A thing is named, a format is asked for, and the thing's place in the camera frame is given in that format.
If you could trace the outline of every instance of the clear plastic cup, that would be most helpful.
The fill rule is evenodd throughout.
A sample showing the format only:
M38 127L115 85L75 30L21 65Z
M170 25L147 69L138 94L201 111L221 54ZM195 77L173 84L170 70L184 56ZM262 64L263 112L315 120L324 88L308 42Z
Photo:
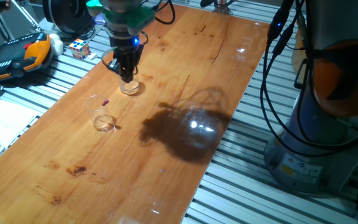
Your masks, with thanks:
M140 89L140 81L138 75L134 75L134 79L130 83L126 83L122 80L119 81L120 81L119 88L123 93L127 95L133 95L137 93Z
M106 97L94 95L85 101L85 110L98 131L109 131L114 128L114 118L109 113L106 100Z

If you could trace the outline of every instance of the slotted metal surface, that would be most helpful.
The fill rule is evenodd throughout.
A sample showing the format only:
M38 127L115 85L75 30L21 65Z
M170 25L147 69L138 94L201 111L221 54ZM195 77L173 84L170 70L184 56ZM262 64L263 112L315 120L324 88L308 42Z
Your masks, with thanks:
M145 6L153 6L149 1ZM190 7L200 7L200 1L176 1ZM277 7L250 1L238 1L231 7L233 16L270 22ZM293 47L295 39L288 43ZM109 48L104 31L89 43L94 60L73 58L70 49L54 57L46 70L39 70L6 87L2 100L27 106L39 112L33 125L94 65ZM291 64L292 51L285 49L274 63L267 79L267 88L280 117L287 120L298 90L293 88L295 74ZM264 164L264 147L272 137L262 116L259 88L262 81L260 61L244 96L232 117L227 131L195 192L182 223L358 223L356 197L358 190L345 187L337 195L320 197L296 195L280 190ZM271 119L273 128L279 124Z

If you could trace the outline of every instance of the rubik's cube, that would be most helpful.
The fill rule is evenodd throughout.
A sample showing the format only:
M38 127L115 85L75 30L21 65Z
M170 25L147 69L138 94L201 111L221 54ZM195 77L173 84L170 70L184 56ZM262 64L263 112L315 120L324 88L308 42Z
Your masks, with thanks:
M85 59L91 54L88 42L80 39L76 39L70 44L70 50L74 57L80 59Z

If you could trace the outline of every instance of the wooden tabletop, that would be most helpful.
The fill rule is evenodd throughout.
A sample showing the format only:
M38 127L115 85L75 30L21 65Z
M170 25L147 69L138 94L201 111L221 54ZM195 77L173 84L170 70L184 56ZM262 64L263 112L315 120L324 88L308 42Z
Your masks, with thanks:
M122 94L99 63L0 157L0 223L180 223L268 25L175 10L173 25L145 30L139 94ZM169 21L169 7L157 16ZM94 129L92 95L109 98L120 130Z

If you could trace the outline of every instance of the white paper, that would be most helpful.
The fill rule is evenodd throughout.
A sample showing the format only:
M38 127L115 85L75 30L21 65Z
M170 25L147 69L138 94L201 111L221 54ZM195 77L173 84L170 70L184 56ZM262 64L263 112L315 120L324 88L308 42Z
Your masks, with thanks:
M0 145L7 148L37 115L35 110L0 100Z

